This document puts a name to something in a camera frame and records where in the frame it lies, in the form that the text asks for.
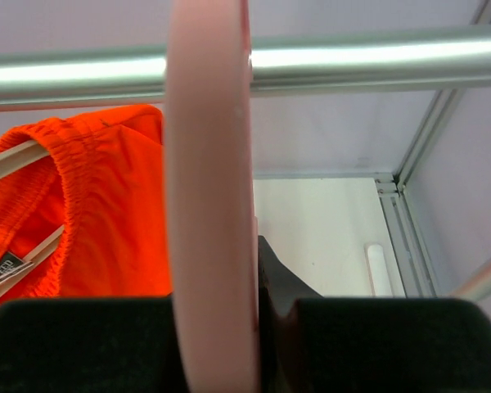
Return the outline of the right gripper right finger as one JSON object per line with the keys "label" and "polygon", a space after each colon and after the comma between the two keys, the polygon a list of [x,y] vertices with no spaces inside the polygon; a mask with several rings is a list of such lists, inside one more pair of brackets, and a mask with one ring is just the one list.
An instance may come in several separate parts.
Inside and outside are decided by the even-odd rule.
{"label": "right gripper right finger", "polygon": [[459,299],[325,297],[258,239],[265,392],[491,392],[491,322]]}

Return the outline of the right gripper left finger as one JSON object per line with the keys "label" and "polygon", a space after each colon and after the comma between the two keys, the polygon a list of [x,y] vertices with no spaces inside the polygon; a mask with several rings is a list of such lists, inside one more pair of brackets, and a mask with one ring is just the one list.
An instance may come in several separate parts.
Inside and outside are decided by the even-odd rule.
{"label": "right gripper left finger", "polygon": [[178,392],[169,298],[0,306],[0,392]]}

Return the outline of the orange shorts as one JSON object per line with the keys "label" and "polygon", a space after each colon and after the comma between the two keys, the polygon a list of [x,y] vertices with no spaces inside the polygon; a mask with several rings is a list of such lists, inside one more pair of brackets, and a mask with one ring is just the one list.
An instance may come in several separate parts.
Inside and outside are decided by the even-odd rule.
{"label": "orange shorts", "polygon": [[162,180],[164,117],[151,105],[49,118],[10,129],[0,152],[28,140],[55,162],[65,245],[29,296],[167,296],[173,290]]}

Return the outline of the beige hanger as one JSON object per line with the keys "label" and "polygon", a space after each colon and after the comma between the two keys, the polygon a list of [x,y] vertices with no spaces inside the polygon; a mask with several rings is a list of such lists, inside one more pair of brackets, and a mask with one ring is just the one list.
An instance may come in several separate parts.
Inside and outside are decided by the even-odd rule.
{"label": "beige hanger", "polygon": [[0,302],[29,296],[45,272],[42,262],[65,250],[63,195],[55,162],[34,140],[0,152]]}

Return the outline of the pink hanger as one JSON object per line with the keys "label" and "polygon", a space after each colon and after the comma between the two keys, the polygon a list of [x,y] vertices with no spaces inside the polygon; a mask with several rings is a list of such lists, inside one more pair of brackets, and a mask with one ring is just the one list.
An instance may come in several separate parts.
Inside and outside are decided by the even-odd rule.
{"label": "pink hanger", "polygon": [[0,60],[0,392],[257,392],[245,1],[176,1],[167,51]]}

